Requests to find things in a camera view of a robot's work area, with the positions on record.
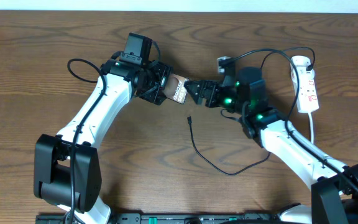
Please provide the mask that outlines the white power strip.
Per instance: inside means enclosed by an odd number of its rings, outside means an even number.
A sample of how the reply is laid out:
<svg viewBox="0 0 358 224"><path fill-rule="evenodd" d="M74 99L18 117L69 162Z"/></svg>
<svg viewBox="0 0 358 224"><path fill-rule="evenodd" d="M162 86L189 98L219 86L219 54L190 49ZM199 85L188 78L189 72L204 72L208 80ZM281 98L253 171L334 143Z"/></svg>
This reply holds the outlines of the white power strip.
<svg viewBox="0 0 358 224"><path fill-rule="evenodd" d="M295 93L298 88L295 70L298 71L300 78L300 91L296 101L298 112L312 113L319 109L319 103L314 82L314 70L307 70L308 66L311 65L311 60L308 57L302 55L293 56L291 59L295 64L295 68L290 66L290 75L293 81Z"/></svg>

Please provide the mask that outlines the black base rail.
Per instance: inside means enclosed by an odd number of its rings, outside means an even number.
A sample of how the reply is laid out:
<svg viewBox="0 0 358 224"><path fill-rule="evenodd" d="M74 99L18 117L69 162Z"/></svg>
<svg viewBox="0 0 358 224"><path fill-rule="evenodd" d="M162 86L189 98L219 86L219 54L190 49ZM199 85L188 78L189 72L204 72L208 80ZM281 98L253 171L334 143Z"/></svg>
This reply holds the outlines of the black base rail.
<svg viewBox="0 0 358 224"><path fill-rule="evenodd" d="M201 223L223 223L236 220L273 220L266 213L245 213L243 215L141 215L139 213L117 213L108 223L117 224L185 224L199 220Z"/></svg>

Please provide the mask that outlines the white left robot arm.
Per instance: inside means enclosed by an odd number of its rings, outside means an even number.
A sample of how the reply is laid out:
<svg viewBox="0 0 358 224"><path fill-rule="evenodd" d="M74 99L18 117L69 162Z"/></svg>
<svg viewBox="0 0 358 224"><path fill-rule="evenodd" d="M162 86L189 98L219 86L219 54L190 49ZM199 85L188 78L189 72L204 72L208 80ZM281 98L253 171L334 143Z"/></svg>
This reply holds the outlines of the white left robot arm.
<svg viewBox="0 0 358 224"><path fill-rule="evenodd" d="M95 89L59 132L35 143L34 195L66 211L63 223L107 223L111 208L100 197L98 148L114 118L133 98L160 105L172 66L150 60L156 41L130 33L123 51L96 66Z"/></svg>

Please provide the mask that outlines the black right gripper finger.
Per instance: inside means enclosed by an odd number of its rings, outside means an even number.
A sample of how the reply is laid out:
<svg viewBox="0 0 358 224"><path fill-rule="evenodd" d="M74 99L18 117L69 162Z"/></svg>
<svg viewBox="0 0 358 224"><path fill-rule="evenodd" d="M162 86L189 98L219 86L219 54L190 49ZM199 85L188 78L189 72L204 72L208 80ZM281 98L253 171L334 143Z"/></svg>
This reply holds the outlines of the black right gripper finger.
<svg viewBox="0 0 358 224"><path fill-rule="evenodd" d="M204 92L206 90L212 89L211 80L193 80L187 81L184 84L184 87L188 92Z"/></svg>
<svg viewBox="0 0 358 224"><path fill-rule="evenodd" d="M210 99L212 91L207 88L200 88L193 93L193 100L197 105L202 104L203 100Z"/></svg>

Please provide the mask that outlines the bronze Galaxy smartphone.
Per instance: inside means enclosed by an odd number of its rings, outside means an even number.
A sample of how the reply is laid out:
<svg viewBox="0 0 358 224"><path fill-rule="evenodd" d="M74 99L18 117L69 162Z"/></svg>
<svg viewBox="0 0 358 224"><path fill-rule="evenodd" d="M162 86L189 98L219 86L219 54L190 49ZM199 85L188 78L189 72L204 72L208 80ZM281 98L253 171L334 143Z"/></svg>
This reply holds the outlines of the bronze Galaxy smartphone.
<svg viewBox="0 0 358 224"><path fill-rule="evenodd" d="M179 104L184 104L187 96L187 89L184 84L188 81L186 77L172 73L165 85L164 95Z"/></svg>

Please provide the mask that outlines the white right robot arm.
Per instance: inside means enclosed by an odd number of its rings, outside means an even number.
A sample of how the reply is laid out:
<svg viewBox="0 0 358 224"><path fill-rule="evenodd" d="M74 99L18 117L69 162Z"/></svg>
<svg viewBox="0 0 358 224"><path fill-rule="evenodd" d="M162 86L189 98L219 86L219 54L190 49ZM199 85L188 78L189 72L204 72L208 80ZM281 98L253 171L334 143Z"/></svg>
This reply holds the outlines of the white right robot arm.
<svg viewBox="0 0 358 224"><path fill-rule="evenodd" d="M269 106L261 69L243 68L237 80L184 86L197 104L240 114L237 122L245 135L279 157L310 189L311 206L291 205L274 215L274 223L358 223L358 164L349 167L329 156Z"/></svg>

